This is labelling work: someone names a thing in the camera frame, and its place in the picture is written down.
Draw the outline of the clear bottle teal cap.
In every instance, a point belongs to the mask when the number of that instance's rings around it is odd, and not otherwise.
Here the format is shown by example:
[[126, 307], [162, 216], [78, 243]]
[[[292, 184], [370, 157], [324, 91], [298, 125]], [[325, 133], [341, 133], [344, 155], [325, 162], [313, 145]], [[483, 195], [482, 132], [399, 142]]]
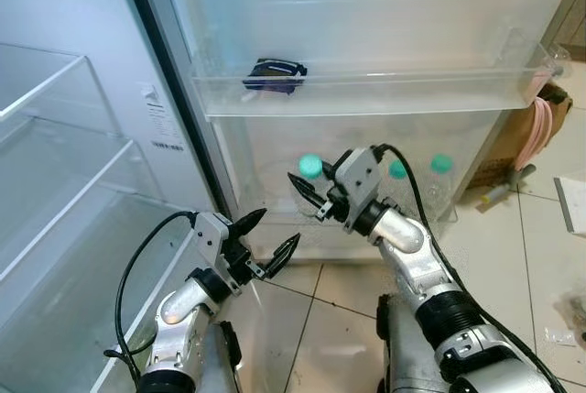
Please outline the clear bottle teal cap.
[[385, 197], [394, 202], [400, 213], [413, 218], [413, 220], [418, 220], [419, 203], [416, 200], [416, 191], [418, 191], [419, 197], [423, 196], [423, 191], [419, 190], [418, 183], [413, 184], [413, 180], [407, 175], [406, 168], [398, 159], [394, 159], [389, 164], [386, 172], [388, 172], [388, 179], [385, 180], [384, 188], [382, 188]]
[[452, 206], [456, 195], [457, 164], [455, 159], [444, 153], [432, 156], [424, 171], [421, 185], [424, 209], [428, 221], [439, 223]]

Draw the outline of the clear bag black parts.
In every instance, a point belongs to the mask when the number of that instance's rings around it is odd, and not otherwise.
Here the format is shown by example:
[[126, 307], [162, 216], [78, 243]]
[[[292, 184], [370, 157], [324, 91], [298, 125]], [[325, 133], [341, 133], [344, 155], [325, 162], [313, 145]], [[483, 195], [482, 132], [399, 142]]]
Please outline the clear bag black parts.
[[575, 291], [560, 294], [554, 301], [554, 310], [560, 314], [562, 321], [569, 327], [570, 335], [579, 344], [586, 339], [586, 306], [583, 300], [583, 292]]

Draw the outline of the white fridge label sticker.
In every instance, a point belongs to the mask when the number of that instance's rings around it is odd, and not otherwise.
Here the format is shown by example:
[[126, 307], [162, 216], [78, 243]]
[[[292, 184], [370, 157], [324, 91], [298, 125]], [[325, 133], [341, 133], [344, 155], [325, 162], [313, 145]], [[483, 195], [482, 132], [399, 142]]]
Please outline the white fridge label sticker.
[[150, 83], [139, 83], [138, 87], [151, 124], [151, 145], [179, 153], [187, 149], [179, 121], [168, 101], [160, 96], [158, 88]]

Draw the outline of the brown cardboard box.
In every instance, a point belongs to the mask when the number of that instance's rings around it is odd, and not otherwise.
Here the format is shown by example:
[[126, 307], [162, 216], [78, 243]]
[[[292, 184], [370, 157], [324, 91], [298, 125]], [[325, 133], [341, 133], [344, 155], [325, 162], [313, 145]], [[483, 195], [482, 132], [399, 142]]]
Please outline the brown cardboard box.
[[565, 89], [554, 83], [544, 84], [531, 105], [509, 113], [468, 187], [501, 184], [510, 174], [526, 167], [556, 136], [573, 105]]

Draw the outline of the silver fridge cabinet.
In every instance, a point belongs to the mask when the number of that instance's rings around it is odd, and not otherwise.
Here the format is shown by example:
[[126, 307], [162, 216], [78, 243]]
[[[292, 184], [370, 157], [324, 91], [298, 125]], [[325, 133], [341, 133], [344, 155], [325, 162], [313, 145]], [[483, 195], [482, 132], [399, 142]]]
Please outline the silver fridge cabinet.
[[[212, 191], [134, 0], [0, 0], [0, 42], [87, 57], [128, 142], [0, 145], [0, 393], [134, 393], [108, 358], [142, 346], [152, 317], [201, 256], [174, 212]], [[187, 149], [151, 145], [139, 83], [154, 84]]]

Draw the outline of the black blue packet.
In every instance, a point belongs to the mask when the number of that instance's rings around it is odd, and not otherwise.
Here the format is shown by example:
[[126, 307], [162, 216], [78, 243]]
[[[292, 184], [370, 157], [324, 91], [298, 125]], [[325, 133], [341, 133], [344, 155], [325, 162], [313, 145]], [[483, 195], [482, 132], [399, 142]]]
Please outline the black blue packet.
[[309, 67], [300, 62], [275, 58], [256, 60], [250, 74], [242, 79], [243, 87], [252, 91], [292, 95], [309, 75]]

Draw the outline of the clear fridge shelf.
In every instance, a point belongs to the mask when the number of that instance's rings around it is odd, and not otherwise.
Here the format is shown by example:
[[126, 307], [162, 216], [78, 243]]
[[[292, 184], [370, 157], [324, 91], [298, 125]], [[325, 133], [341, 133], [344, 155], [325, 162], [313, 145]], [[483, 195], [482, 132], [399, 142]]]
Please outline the clear fridge shelf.
[[121, 147], [128, 142], [84, 55], [0, 42], [0, 145]]

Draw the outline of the brown wooden cabinet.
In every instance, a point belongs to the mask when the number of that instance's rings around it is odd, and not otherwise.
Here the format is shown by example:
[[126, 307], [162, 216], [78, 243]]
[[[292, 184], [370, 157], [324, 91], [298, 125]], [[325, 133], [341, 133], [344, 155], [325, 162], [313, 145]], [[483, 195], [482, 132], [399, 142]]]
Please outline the brown wooden cabinet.
[[548, 26], [545, 45], [561, 58], [586, 61], [586, 0], [561, 0]]

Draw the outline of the white plastic rack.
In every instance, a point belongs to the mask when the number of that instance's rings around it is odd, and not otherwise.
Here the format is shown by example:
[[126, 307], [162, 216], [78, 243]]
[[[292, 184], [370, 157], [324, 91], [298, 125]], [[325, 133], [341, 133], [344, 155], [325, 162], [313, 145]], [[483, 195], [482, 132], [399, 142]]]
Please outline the white plastic rack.
[[586, 183], [570, 177], [554, 177], [566, 228], [574, 235], [586, 233]]

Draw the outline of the small clear packet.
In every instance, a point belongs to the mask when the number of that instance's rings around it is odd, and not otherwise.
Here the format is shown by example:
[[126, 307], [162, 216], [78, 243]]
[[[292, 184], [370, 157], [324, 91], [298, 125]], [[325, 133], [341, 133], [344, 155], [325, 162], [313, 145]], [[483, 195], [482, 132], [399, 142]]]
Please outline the small clear packet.
[[574, 347], [579, 345], [579, 335], [572, 329], [544, 329], [546, 342], [552, 345]]

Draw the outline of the clear fridge door bin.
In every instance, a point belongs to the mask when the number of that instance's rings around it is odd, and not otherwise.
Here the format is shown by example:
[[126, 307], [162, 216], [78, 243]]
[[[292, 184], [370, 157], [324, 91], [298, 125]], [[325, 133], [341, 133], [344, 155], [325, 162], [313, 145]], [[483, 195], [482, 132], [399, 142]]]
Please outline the clear fridge door bin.
[[510, 30], [497, 58], [465, 68], [324, 71], [307, 75], [193, 76], [209, 117], [315, 117], [511, 111], [562, 68], [543, 45]]
[[315, 117], [222, 117], [214, 124], [229, 158], [232, 188], [244, 213], [267, 208], [247, 241], [259, 257], [273, 256], [281, 242], [301, 234], [293, 258], [302, 262], [377, 262], [375, 246], [346, 234], [335, 220], [313, 222], [298, 212], [288, 174], [296, 174], [306, 153], [333, 163], [351, 147], [392, 145], [413, 167], [419, 190], [437, 153], [455, 159], [457, 187], [465, 184], [494, 112], [347, 115]]

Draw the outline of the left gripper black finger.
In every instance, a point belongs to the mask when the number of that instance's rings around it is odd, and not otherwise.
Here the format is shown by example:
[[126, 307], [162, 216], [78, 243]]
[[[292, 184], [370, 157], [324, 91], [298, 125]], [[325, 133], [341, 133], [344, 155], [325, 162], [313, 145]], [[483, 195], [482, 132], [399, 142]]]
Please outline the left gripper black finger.
[[231, 238], [240, 238], [243, 235], [251, 233], [259, 225], [261, 220], [263, 220], [265, 213], [267, 213], [267, 208], [259, 208], [248, 214], [244, 214], [237, 221], [231, 223]]
[[275, 278], [277, 273], [288, 264], [294, 252], [298, 249], [300, 238], [301, 234], [291, 235], [277, 247], [272, 258], [266, 264], [266, 279]]

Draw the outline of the grey metal tool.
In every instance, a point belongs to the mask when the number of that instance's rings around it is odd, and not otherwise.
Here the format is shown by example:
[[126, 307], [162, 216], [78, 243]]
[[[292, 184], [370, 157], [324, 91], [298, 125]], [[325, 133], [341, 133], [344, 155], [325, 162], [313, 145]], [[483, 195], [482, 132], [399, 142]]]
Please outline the grey metal tool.
[[518, 184], [528, 175], [530, 175], [530, 170], [511, 172], [504, 183], [495, 185], [495, 187], [491, 188], [487, 193], [481, 196], [481, 203], [478, 205], [478, 209], [481, 209], [482, 212], [486, 212], [491, 206], [505, 200], [507, 193], [514, 191], [515, 188], [518, 187]]

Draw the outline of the silver right robot leg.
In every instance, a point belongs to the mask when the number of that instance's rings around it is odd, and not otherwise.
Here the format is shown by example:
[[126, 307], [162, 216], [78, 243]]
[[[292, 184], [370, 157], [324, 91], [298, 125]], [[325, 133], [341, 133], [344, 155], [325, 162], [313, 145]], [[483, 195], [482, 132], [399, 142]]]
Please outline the silver right robot leg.
[[422, 334], [410, 306], [398, 294], [381, 294], [376, 333], [384, 342], [384, 374], [376, 393], [449, 393], [434, 348]]

